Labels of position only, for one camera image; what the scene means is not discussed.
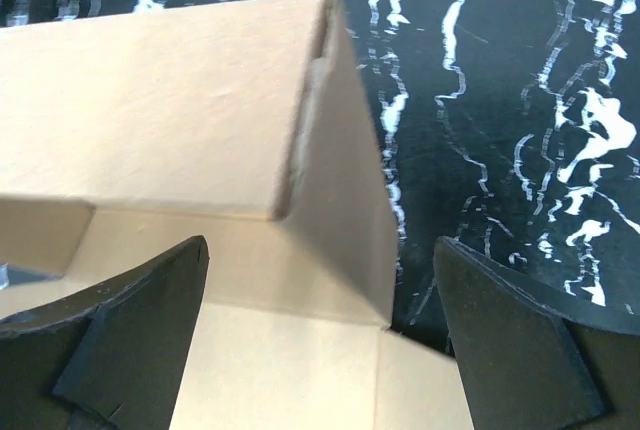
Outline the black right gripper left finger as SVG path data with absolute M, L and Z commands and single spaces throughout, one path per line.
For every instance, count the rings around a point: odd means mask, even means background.
M 1 321 L 4 429 L 167 429 L 204 295 L 192 236 L 146 263 Z

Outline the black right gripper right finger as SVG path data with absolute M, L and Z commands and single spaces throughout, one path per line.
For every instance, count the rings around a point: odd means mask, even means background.
M 638 428 L 638 316 L 449 237 L 438 239 L 433 265 L 475 428 Z

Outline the brown cardboard box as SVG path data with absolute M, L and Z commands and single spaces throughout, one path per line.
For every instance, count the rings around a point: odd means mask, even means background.
M 456 364 L 390 329 L 396 218 L 341 0 L 1 32 L 10 314 L 200 235 L 175 429 L 468 429 Z

